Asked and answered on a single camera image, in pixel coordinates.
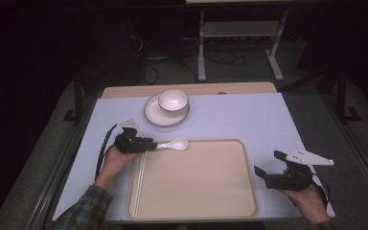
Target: plastic tray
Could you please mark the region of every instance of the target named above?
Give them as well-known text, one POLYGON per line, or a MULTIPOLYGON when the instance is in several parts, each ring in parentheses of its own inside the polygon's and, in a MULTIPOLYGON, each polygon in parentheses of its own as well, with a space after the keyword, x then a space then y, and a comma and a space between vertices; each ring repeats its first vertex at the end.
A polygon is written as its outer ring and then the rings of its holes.
POLYGON ((190 141, 135 159, 127 204, 133 220, 250 219, 258 213, 239 140, 190 141))

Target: white plate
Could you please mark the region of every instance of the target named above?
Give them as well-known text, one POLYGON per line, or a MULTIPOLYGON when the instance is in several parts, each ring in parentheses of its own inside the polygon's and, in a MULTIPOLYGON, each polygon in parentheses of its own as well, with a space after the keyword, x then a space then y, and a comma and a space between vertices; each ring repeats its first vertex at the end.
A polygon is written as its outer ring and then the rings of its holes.
POLYGON ((145 116, 151 123, 161 127, 171 127, 180 123, 187 117, 190 107, 188 108, 186 113, 183 113, 177 117, 166 116, 163 108, 160 107, 158 103, 159 96, 160 94, 154 95, 153 97, 148 99, 145 104, 145 116))

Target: flannel shirt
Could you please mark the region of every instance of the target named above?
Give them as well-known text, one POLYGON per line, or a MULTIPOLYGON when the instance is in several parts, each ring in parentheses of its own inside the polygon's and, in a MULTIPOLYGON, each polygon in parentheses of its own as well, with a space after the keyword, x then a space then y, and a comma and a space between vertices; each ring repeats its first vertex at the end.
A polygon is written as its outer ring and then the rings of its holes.
MULTIPOLYGON (((112 199, 107 190, 91 185, 76 204, 56 219, 52 229, 100 229, 112 199)), ((312 225, 308 230, 336 230, 336 226, 332 221, 327 221, 312 225)))

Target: gray floor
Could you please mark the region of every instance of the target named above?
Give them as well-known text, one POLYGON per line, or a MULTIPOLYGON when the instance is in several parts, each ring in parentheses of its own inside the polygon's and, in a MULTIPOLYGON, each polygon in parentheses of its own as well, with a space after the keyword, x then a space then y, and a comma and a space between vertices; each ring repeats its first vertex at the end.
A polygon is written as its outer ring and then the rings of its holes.
MULTIPOLYGON (((283 42, 280 45, 276 57, 285 76, 285 80, 281 82, 276 81, 272 75, 265 58, 264 45, 241 49, 241 51, 237 49, 232 54, 209 53, 210 57, 215 57, 215 60, 217 60, 216 55, 226 60, 233 58, 233 55, 238 57, 245 55, 245 64, 230 66, 206 60, 207 82, 272 81, 278 88, 289 85, 307 74, 295 69, 304 44, 302 41, 296 41, 283 42)), ((159 74, 155 84, 195 83, 196 55, 187 56, 182 61, 168 59, 152 64, 151 67, 159 74)), ((155 78, 155 72, 150 68, 146 70, 148 81, 151 81, 155 78)), ((316 92, 315 87, 319 81, 320 79, 313 80, 283 95, 306 149, 332 158, 335 162, 332 167, 315 167, 331 188, 331 204, 336 212, 334 221, 340 229, 368 229, 368 179, 357 157, 357 153, 363 151, 368 159, 368 103, 359 88, 348 81, 347 106, 354 107, 362 121, 349 122, 344 126, 335 117, 334 93, 324 96, 316 92)), ((94 102, 95 99, 84 98, 84 116, 89 116, 94 102)), ((70 147, 70 140, 74 146, 77 145, 82 136, 83 127, 86 125, 82 123, 79 126, 73 126, 72 123, 62 121, 70 108, 73 108, 72 83, 64 90, 52 119, 1 209, 0 229, 25 229, 26 226, 30 229, 41 228, 41 221, 35 223, 30 221, 31 214, 36 215, 34 211, 36 204, 48 208, 48 203, 42 201, 41 192, 47 189, 46 182, 52 181, 53 178, 50 175, 53 169, 56 169, 58 159, 65 152, 73 150, 70 147), (13 212, 13 206, 21 208, 13 212)), ((273 220, 265 222, 264 225, 268 230, 302 229, 306 223, 299 218, 273 220)))

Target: table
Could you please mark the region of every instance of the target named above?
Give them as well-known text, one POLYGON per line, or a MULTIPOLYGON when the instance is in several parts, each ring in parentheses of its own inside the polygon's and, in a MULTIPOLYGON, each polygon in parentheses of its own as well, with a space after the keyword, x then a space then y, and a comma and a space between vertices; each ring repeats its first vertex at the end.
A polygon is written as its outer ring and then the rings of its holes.
MULTIPOLYGON (((138 135, 150 136, 154 140, 168 140, 167 138, 172 136, 186 136, 191 140, 225 138, 242 140, 249 159, 253 159, 250 164, 258 165, 272 173, 282 173, 285 168, 284 162, 273 157, 274 150, 291 152, 295 149, 304 149, 282 95, 276 93, 275 87, 270 82, 107 88, 103 92, 103 98, 97 101, 54 219, 75 203, 87 186, 92 184, 97 152, 105 133, 116 121, 122 122, 121 120, 128 118, 133 118, 139 124, 138 135), (144 103, 149 96, 171 88, 178 88, 189 94, 192 106, 189 116, 173 127, 150 124, 143 115, 144 103), (230 109, 222 107, 223 104, 231 104, 230 109)), ((131 170, 131 165, 127 166, 115 181, 111 189, 114 200, 109 207, 106 220, 133 222, 126 212, 131 170)), ((261 178, 252 176, 260 207, 259 214, 252 220, 301 217, 284 195, 275 190, 268 190, 261 178)), ((328 206, 328 213, 334 217, 331 205, 328 206)))

